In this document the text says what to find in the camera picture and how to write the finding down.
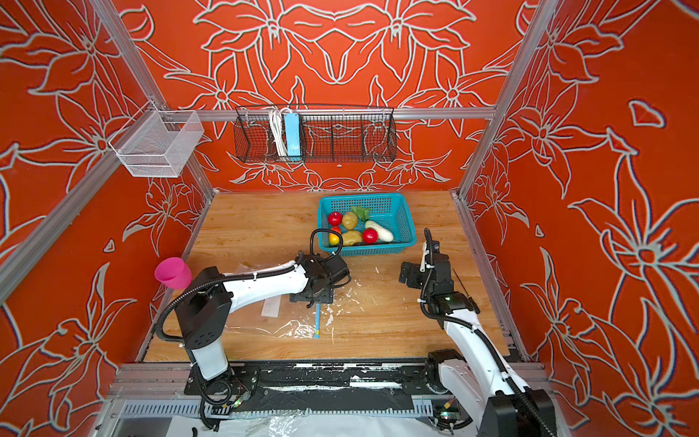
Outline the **yellow-green pear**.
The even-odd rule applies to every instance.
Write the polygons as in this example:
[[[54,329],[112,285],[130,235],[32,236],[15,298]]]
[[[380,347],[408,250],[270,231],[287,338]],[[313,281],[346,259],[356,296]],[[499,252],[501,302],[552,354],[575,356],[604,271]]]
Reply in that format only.
[[[359,218],[353,211],[349,211],[343,215],[341,223],[347,231],[352,231],[357,227]]]

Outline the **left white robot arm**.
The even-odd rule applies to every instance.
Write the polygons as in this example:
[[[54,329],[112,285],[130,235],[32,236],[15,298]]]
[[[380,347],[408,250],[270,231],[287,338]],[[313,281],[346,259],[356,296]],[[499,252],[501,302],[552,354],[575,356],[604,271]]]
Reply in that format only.
[[[287,263],[240,274],[204,269],[192,284],[171,300],[154,323],[154,334],[163,342],[183,347],[205,382],[229,372],[222,335],[233,312],[281,296],[304,302],[309,308],[330,304],[334,291],[351,281],[342,258],[344,238],[334,229],[315,229],[309,250]]]

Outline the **red apple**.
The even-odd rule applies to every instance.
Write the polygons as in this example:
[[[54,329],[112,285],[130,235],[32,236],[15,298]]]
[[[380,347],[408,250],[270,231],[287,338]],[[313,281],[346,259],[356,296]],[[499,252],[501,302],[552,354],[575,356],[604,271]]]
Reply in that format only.
[[[328,215],[328,223],[331,227],[339,227],[342,224],[343,215],[337,211],[333,211]]]
[[[375,244],[379,239],[379,233],[376,229],[367,228],[362,232],[362,241],[367,245]]]

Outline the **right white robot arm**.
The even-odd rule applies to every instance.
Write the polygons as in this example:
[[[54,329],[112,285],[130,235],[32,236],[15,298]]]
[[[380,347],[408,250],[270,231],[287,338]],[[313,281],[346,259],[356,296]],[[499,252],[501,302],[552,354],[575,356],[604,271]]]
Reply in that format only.
[[[533,389],[506,362],[484,331],[475,300],[455,288],[440,243],[428,229],[424,237],[422,259],[402,263],[399,281],[420,291],[422,314],[438,322],[456,346],[428,355],[428,387],[451,395],[431,424],[449,433],[470,428],[479,436],[557,435],[550,395]]]

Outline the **red apple front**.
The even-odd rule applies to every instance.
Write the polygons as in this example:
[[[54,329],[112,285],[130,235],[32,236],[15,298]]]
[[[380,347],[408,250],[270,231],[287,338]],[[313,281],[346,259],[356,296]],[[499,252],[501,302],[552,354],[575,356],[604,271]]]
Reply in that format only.
[[[376,229],[367,228],[362,232],[362,241],[367,245],[375,244],[379,239],[379,233]]]

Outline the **clear zip top bag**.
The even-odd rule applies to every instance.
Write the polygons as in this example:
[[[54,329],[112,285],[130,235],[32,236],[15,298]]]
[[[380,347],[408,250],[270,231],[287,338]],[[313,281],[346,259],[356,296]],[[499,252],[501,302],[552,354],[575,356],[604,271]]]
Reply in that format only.
[[[316,336],[319,315],[315,304],[290,302],[302,290],[305,271],[290,261],[249,273],[246,280],[225,282],[232,295],[224,332],[254,337],[310,339]]]

